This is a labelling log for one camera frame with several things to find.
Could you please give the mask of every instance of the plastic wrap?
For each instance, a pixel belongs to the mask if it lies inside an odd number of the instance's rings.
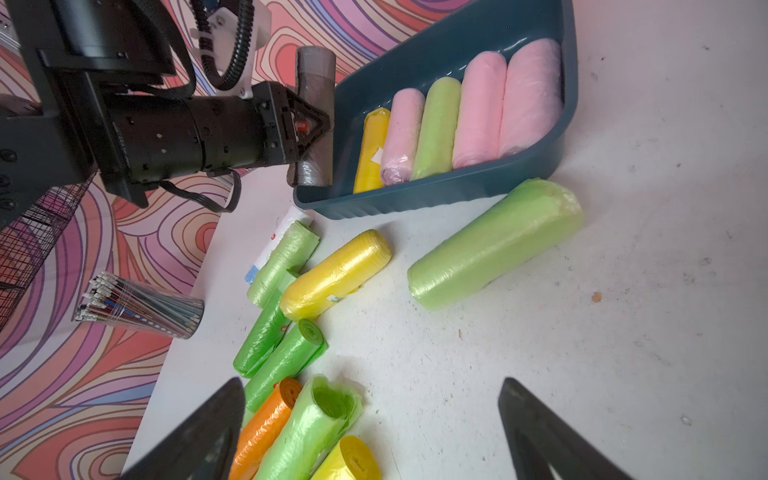
[[[274,386],[292,379],[328,350],[323,332],[309,320],[294,326],[245,385],[245,405],[251,412],[261,408]]]
[[[286,271],[298,272],[310,259],[320,242],[312,230],[300,222],[293,222],[277,248],[266,261],[264,268],[259,270],[253,284],[248,289],[248,299],[255,305],[264,308],[267,300],[277,290],[277,285]]]
[[[527,44],[509,61],[499,157],[532,146],[558,122],[561,99],[560,45],[551,38]]]
[[[264,250],[261,250],[258,258],[256,258],[255,262],[253,262],[253,266],[250,268],[250,270],[248,270],[248,273],[245,276],[245,281],[248,283],[248,285],[253,283],[253,280],[256,278],[256,274],[259,273],[259,270],[264,267],[266,261],[270,259],[270,254],[275,250],[275,248],[277,248],[277,244],[280,243],[280,241],[283,239],[283,236],[286,234],[286,230],[288,230],[288,227],[290,227],[293,222],[301,222],[305,227],[311,227],[312,217],[305,213],[304,210],[296,208],[293,205],[288,208],[288,212],[280,221],[280,224],[277,225],[275,233],[272,234],[270,241],[267,242]]]
[[[312,480],[381,480],[381,477],[368,446],[357,437],[344,437],[312,475]]]
[[[571,237],[583,223],[567,188],[527,180],[414,263],[408,287],[427,309],[442,308]]]
[[[330,187],[333,183],[333,124],[336,99],[336,54],[323,47],[301,47],[296,51],[296,90],[303,100],[326,112],[331,129],[288,170],[288,183]]]
[[[439,78],[429,88],[411,180],[451,171],[461,97],[462,84],[455,78]]]
[[[240,433],[237,453],[232,462],[230,480],[251,480],[261,465],[266,451],[288,423],[301,384],[284,379],[266,399],[253,419]]]
[[[424,94],[405,88],[392,99],[392,114],[382,153],[382,182],[387,187],[411,180],[424,114]]]
[[[307,480],[362,413],[351,386],[313,377],[299,394],[288,423],[266,453],[254,480]]]
[[[314,320],[359,289],[391,258],[392,250],[382,234],[362,232],[292,283],[280,300],[280,309],[294,322]]]
[[[497,51],[483,51],[467,65],[458,109],[453,168],[498,159],[507,60]]]
[[[384,188],[382,182],[382,154],[386,131],[389,127],[389,110],[377,108],[366,115],[362,130],[360,160],[357,164],[354,194]]]
[[[248,337],[237,352],[232,366],[243,377],[249,379],[258,370],[267,357],[275,350],[285,336],[290,320],[280,309],[280,298],[286,288],[296,280],[296,274],[285,272],[277,290],[266,302],[264,310],[248,333]]]

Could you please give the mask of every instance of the orange trash bag roll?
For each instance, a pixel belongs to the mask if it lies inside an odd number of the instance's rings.
[[[284,379],[264,402],[256,415],[240,433],[237,453],[230,469],[230,480],[251,480],[264,454],[270,449],[283,427],[288,423],[301,384]]]

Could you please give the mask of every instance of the white table surface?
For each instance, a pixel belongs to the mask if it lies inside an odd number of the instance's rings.
[[[330,350],[306,373],[360,385],[350,433],[385,478],[514,478],[506,376],[636,478],[765,478],[768,2],[577,0],[575,14],[579,107],[552,177],[586,212],[574,238],[430,313],[406,269],[500,197],[315,224],[310,265],[372,227],[395,251],[320,318]],[[234,376],[259,313],[243,276],[288,208],[284,174],[246,176],[222,216],[194,287],[202,324],[173,342],[126,466]]]

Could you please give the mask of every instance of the yellow trash bag roll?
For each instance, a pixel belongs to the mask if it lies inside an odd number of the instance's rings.
[[[382,472],[368,446],[344,437],[333,447],[312,480],[381,480]]]
[[[280,309],[294,322],[315,320],[376,275],[391,258],[392,250],[382,234],[362,232],[293,282],[280,300]]]
[[[389,110],[386,108],[377,108],[366,115],[353,194],[384,188],[381,159],[388,128]]]

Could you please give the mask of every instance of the black cable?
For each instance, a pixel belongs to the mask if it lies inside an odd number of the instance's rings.
[[[208,210],[214,212],[215,214],[232,213],[234,212],[235,208],[237,208],[237,202],[240,201],[240,192],[243,189],[243,184],[240,181],[240,174],[231,169],[230,172],[232,172],[232,198],[230,198],[230,202],[226,207],[222,207],[205,195],[183,190],[168,180],[161,180],[157,184],[163,187],[169,194],[176,195],[177,197],[181,197],[186,200],[192,200],[193,202],[206,207]]]
[[[210,35],[210,24],[201,0],[190,0],[192,13],[197,30]],[[253,0],[240,0],[237,11],[237,32],[235,34],[235,47],[232,50],[232,58],[224,75],[219,74],[216,68],[216,60],[210,53],[214,51],[214,41],[209,36],[200,36],[200,60],[203,63],[203,72],[217,90],[227,91],[234,88],[240,77],[243,76],[245,64],[248,61],[250,50],[250,35],[253,30]]]
[[[143,91],[148,94],[157,95],[162,98],[169,98],[171,100],[182,100],[189,98],[194,94],[194,90],[197,87],[197,77],[194,73],[194,66],[192,65],[192,59],[190,58],[189,51],[187,50],[187,44],[184,43],[184,38],[181,36],[179,29],[176,27],[176,23],[170,16],[167,8],[160,2],[160,0],[132,0],[134,5],[147,17],[147,20],[160,32],[160,34],[168,41],[170,48],[176,53],[179,61],[184,66],[184,70],[187,72],[189,82],[186,85],[173,88],[155,88],[148,87],[147,85],[131,86],[134,90]]]

